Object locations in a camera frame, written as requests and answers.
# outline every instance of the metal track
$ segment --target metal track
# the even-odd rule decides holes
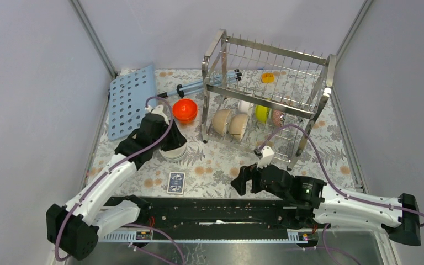
[[[112,233],[104,236],[100,242],[109,242],[109,243],[171,243],[170,240],[167,239],[152,239],[152,240],[137,240],[136,234],[138,232],[148,232],[148,230],[137,229],[137,230],[116,230]],[[227,240],[227,239],[219,239],[219,240],[210,240],[210,239],[175,239],[176,243],[271,243],[271,244],[279,244],[279,243],[299,243],[305,244],[308,241],[298,240],[298,232],[295,231],[287,231],[288,239],[239,239],[239,240]]]

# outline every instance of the wire rack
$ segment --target wire rack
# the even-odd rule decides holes
[[[211,127],[214,113],[228,108],[235,115],[240,100],[280,110],[285,113],[285,125],[296,124],[309,134],[332,91],[336,58],[334,55],[326,59],[322,56],[284,49],[272,43],[268,45],[249,37],[227,36],[226,30],[219,30],[202,63],[204,142],[213,139],[253,151],[277,129],[271,119],[266,123],[259,122],[254,108],[241,141],[234,140],[229,134],[221,136],[215,132]],[[233,69],[241,71],[241,80],[227,83],[226,79],[219,79]],[[261,75],[268,72],[274,74],[274,81],[263,83]],[[274,158],[287,162],[287,169],[291,170],[306,141],[306,137],[293,128],[282,130],[270,143],[276,153]]]

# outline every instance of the white bracket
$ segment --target white bracket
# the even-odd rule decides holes
[[[263,169],[265,167],[268,167],[272,159],[274,158],[274,151],[269,146],[265,146],[261,150],[262,157],[259,159],[259,162],[257,163],[257,168]]]

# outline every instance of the black clamp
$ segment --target black clamp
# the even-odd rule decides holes
[[[178,93],[178,95],[181,97],[181,98],[184,98],[184,92],[182,91],[182,90],[179,90],[180,88],[183,88],[183,86],[182,85],[177,85],[176,86],[176,93]]]

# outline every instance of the playing card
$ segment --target playing card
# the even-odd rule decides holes
[[[183,194],[184,193],[184,177],[185,173],[179,172],[170,172],[168,179],[168,189],[167,193],[169,194]]]

